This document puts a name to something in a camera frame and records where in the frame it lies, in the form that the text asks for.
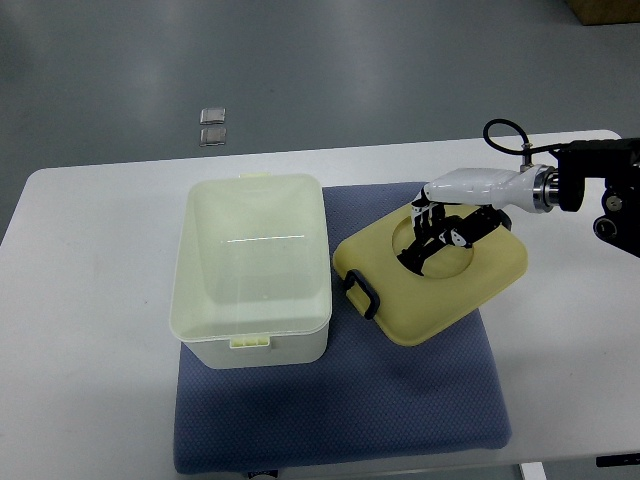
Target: black handle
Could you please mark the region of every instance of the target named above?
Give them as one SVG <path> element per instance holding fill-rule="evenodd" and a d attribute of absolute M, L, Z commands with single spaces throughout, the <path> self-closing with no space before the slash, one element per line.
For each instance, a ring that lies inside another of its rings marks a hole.
<path fill-rule="evenodd" d="M 344 288 L 346 290 L 351 289 L 354 284 L 358 284 L 358 286 L 362 289 L 364 294 L 369 298 L 369 308 L 364 312 L 364 318 L 367 320 L 371 320 L 378 308 L 380 308 L 380 297 L 373 289 L 373 287 L 367 282 L 358 270 L 349 270 L 347 274 L 344 276 Z"/>

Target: black cable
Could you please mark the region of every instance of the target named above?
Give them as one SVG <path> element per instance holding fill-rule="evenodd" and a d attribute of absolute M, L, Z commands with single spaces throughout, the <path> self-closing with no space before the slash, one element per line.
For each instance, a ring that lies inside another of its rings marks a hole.
<path fill-rule="evenodd" d="M 513 150 L 511 148 L 503 147 L 502 145 L 498 145 L 491 139 L 491 137 L 489 136 L 489 130 L 491 129 L 491 127 L 497 124 L 506 125 L 507 127 L 511 127 L 516 132 L 518 132 L 518 135 L 520 135 L 520 138 L 522 138 L 522 150 Z M 490 147 L 493 147 L 499 152 L 506 153 L 508 155 L 533 155 L 534 153 L 557 150 L 558 148 L 563 148 L 568 145 L 566 143 L 554 143 L 552 145 L 544 145 L 542 147 L 536 148 L 527 147 L 527 145 L 529 145 L 529 137 L 527 136 L 527 133 L 522 129 L 520 125 L 505 118 L 494 118 L 490 122 L 487 122 L 487 124 L 484 126 L 484 129 L 482 130 L 482 138 L 484 138 L 484 141 L 487 142 Z"/>

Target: box handle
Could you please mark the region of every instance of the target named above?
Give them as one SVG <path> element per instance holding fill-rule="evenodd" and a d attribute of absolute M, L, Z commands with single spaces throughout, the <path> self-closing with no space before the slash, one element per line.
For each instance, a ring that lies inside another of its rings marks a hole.
<path fill-rule="evenodd" d="M 369 298 L 369 307 L 364 312 L 364 318 L 371 320 L 378 311 L 378 308 L 380 308 L 380 297 L 371 284 L 365 280 L 364 275 L 362 275 L 359 270 L 349 270 L 344 276 L 344 288 L 346 290 L 350 290 L 356 283 Z"/>
<path fill-rule="evenodd" d="M 237 353 L 266 353 L 271 350 L 270 337 L 238 337 L 229 340 L 229 348 Z"/>

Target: gray floor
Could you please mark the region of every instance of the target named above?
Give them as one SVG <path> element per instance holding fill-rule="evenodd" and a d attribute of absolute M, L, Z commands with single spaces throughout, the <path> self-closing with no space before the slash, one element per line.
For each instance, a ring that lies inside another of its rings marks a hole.
<path fill-rule="evenodd" d="M 0 238 L 41 168 L 471 138 L 499 116 L 640 136 L 639 86 L 640 24 L 583 27 L 563 0 L 4 0 Z M 203 149 L 218 105 L 227 144 Z M 546 469 L 640 473 L 594 465 Z"/>

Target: cardboard box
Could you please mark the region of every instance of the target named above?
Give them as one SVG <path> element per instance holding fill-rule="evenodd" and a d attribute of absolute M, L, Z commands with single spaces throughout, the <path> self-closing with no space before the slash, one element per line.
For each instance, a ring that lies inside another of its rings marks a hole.
<path fill-rule="evenodd" d="M 583 25 L 640 22 L 640 0 L 567 0 Z"/>

